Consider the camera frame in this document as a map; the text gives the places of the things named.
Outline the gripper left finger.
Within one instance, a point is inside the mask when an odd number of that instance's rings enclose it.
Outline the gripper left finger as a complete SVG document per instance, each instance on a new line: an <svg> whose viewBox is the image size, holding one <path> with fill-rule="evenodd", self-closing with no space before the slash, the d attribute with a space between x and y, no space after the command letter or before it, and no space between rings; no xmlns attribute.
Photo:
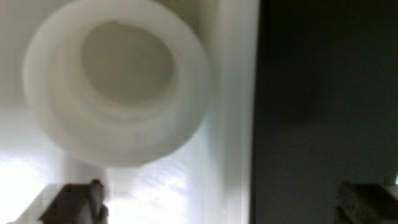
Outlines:
<svg viewBox="0 0 398 224"><path fill-rule="evenodd" d="M89 184L65 184L39 216L42 224L108 224L105 186L97 179Z"/></svg>

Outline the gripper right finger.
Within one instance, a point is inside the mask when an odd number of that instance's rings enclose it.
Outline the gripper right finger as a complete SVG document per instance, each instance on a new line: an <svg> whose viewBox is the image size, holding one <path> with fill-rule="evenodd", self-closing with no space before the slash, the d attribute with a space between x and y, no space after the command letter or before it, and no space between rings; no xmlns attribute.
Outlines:
<svg viewBox="0 0 398 224"><path fill-rule="evenodd" d="M334 224L398 224L398 199L378 184L341 183Z"/></svg>

